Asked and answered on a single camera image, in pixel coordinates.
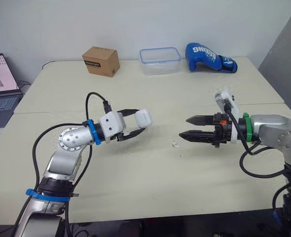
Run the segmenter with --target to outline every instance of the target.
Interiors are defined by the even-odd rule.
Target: laptop
[[[23,94],[0,53],[0,128],[6,126],[22,97]]]

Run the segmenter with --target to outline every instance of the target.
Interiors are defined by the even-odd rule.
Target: black floor
[[[0,231],[10,226],[0,226]],[[286,237],[272,218],[272,210],[148,218],[127,221],[73,223],[75,237],[87,230],[94,237]],[[0,237],[10,236],[10,231]],[[76,237],[86,237],[85,232]]]

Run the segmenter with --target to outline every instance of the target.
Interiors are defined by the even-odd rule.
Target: table
[[[191,73],[182,60],[180,72],[157,76],[143,75],[138,61],[121,61],[113,78],[88,73],[84,62],[52,62],[39,74],[15,113],[80,111],[91,91],[101,93],[116,108],[155,104],[164,110],[185,102],[192,109],[216,105],[214,95],[225,86],[231,88],[240,105],[284,102],[248,58],[234,60],[239,67],[235,74],[207,68]]]
[[[125,108],[116,103],[114,109]],[[285,104],[242,105],[241,113],[280,114],[291,118]],[[94,146],[94,157],[70,202],[71,222],[91,222],[159,216],[207,214],[266,209],[283,177],[256,179],[239,168],[242,145],[190,143],[178,133],[199,127],[186,123],[193,115],[210,115],[217,106],[151,108],[153,125],[137,138]],[[0,136],[0,224],[13,224],[32,188],[35,175],[31,150],[37,136],[49,126],[81,122],[84,111],[14,114]],[[56,150],[60,129],[39,143],[40,174]],[[177,141],[180,148],[171,145]],[[87,151],[83,152],[83,164]],[[268,150],[247,158],[246,167],[255,173],[283,168],[283,155]]]
[[[144,76],[137,61],[121,61],[113,78],[89,74],[83,62],[49,64],[0,135],[0,224],[14,223],[26,199],[25,190],[34,186],[31,150],[37,136],[61,122],[83,121],[84,100],[90,91],[105,96],[114,110],[146,108],[154,123],[129,141],[94,146],[93,162],[76,190],[81,195],[70,204],[71,222],[270,208],[274,192],[285,180],[244,174],[238,165],[241,144],[216,149],[178,136],[199,129],[186,123],[187,118],[219,112],[214,94],[226,85],[241,105],[241,113],[291,118],[282,98],[251,62],[234,60],[239,65],[236,74],[206,68],[190,73],[182,60],[179,73],[158,76]],[[90,100],[89,114],[93,119],[103,115],[99,98]],[[127,125],[136,126],[133,117],[127,117]],[[56,150],[59,131],[46,135],[38,146],[40,173]],[[173,147],[173,141],[180,148]],[[83,152],[83,163],[87,153]],[[283,167],[283,156],[269,150],[247,159],[246,166],[253,172],[271,173]]]

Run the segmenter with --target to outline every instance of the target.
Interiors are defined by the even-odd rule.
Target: label on box
[[[87,66],[91,66],[91,67],[99,67],[99,68],[101,68],[100,63],[90,62],[90,61],[86,61],[86,60],[84,60],[84,62],[85,62],[85,64],[86,64]]]

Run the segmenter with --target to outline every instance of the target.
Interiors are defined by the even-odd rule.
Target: laptop keyboard
[[[18,97],[0,98],[0,111],[11,110]]]

